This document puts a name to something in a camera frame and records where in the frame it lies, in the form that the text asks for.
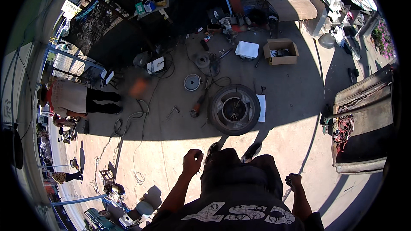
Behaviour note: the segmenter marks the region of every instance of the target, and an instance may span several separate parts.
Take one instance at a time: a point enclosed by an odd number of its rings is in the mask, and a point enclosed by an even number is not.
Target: hat
[[[47,88],[46,85],[43,83],[42,87],[37,90],[37,99],[40,100],[40,105],[44,107],[47,103],[46,100]]]

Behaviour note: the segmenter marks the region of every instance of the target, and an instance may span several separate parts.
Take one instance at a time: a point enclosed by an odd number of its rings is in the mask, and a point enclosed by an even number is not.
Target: wooden board
[[[317,9],[310,0],[267,0],[278,13],[278,21],[309,20],[317,17]]]

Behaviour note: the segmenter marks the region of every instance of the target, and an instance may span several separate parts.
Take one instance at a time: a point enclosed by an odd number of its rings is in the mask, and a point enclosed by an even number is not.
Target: white shirt
[[[87,87],[70,80],[57,80],[51,91],[51,105],[54,112],[67,117],[67,110],[85,113]]]

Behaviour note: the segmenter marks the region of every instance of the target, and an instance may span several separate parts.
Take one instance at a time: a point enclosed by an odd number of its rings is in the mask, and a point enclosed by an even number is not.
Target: hand
[[[290,173],[285,178],[285,183],[291,187],[291,191],[295,191],[296,189],[302,188],[301,184],[301,176],[298,174]]]
[[[201,150],[190,149],[184,156],[182,175],[187,175],[192,178],[194,174],[197,173],[200,169],[203,157],[204,154],[201,152]]]

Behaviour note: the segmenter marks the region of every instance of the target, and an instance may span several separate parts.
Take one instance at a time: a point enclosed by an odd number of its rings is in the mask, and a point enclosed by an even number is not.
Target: black t-shirt
[[[177,213],[160,211],[149,230],[324,230],[320,213],[304,222],[291,214],[279,199],[257,185],[240,184],[218,190],[187,203]]]

